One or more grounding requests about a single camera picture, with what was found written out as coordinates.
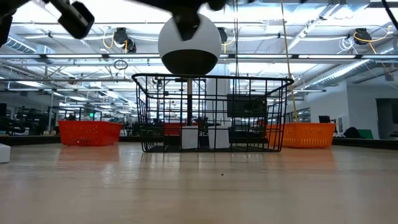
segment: orange plastic basket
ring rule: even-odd
[[[164,123],[164,135],[180,135],[181,127],[186,125],[186,123]]]
[[[287,123],[285,124],[282,145],[295,148],[329,148],[333,140],[336,124],[323,123]],[[267,125],[267,139],[271,145],[279,145],[281,140],[276,125]]]
[[[66,146],[106,146],[117,143],[121,124],[107,121],[58,121]]]

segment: black and white ball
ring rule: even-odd
[[[216,66],[221,53],[221,37],[209,18],[199,14],[201,24],[192,39],[182,41],[174,19],[159,35],[159,54],[173,74],[206,75]]]

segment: white wall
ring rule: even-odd
[[[379,139],[376,99],[398,98],[398,90],[384,86],[348,85],[349,122],[357,129],[370,129]]]
[[[325,88],[323,93],[309,93],[304,101],[297,101],[297,110],[310,108],[311,122],[319,122],[319,116],[327,115],[330,119],[343,118],[344,131],[349,128],[348,98],[346,82],[339,83],[336,87]],[[293,103],[288,102],[287,113],[293,111]]]

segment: white block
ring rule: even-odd
[[[229,133],[228,126],[217,126],[209,127],[209,146],[210,149],[214,149],[216,143],[216,149],[227,149],[229,148]]]
[[[11,147],[4,144],[0,144],[0,163],[10,161]]]
[[[198,126],[182,127],[182,149],[196,149],[198,147]]]

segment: ceiling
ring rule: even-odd
[[[134,39],[137,45],[137,54],[157,54],[157,38],[165,22],[170,19],[168,12],[123,0],[80,0],[96,17],[96,23],[85,40],[75,40],[70,37],[65,29],[57,24],[59,12],[49,5],[43,5],[39,0],[32,0],[21,7],[14,16],[11,34],[21,42],[29,46],[44,45],[54,51],[55,54],[120,54],[124,50],[113,45],[110,49],[104,46],[111,45],[112,33],[118,27],[127,28],[127,33]],[[328,5],[325,3],[308,4],[286,4],[285,26],[287,45],[290,54],[373,54],[369,45],[352,44],[352,35],[356,28],[366,28],[373,39],[379,39],[374,43],[376,50],[379,46],[390,42],[396,37],[394,27],[384,8],[369,7],[369,1],[355,1],[355,4]],[[228,42],[222,54],[284,54],[284,29],[282,26],[282,14],[280,4],[277,3],[255,3],[240,4],[238,12],[234,12],[231,6],[224,10],[213,12],[207,6],[200,9],[200,13],[210,18],[217,27],[224,27]],[[392,8],[394,14],[398,15],[398,9]],[[238,18],[239,33],[234,33],[234,18]],[[238,36],[238,52],[234,36]],[[4,46],[0,54],[21,54],[20,51]],[[35,74],[45,74],[45,67],[27,63],[23,59],[7,59],[9,63],[24,67]],[[73,66],[74,60],[55,60],[60,64],[68,66],[48,66],[47,75],[50,78],[116,78],[127,79],[135,73],[169,73],[162,65],[160,59],[140,58],[129,60],[132,65],[124,71],[114,68],[113,59],[107,60],[80,60],[85,66]],[[236,63],[220,59],[219,63],[229,68],[228,74],[234,75]],[[290,71],[295,78],[296,86],[303,82],[309,82],[322,73],[346,63],[338,61],[293,61]],[[288,69],[285,62],[263,62],[239,61],[239,75],[254,77],[287,77]],[[49,83],[49,86],[67,83]],[[133,89],[134,83],[130,82],[103,82],[103,88]],[[71,88],[87,88],[81,83],[70,85]],[[128,101],[135,102],[135,95],[129,92],[119,92],[120,96]]]

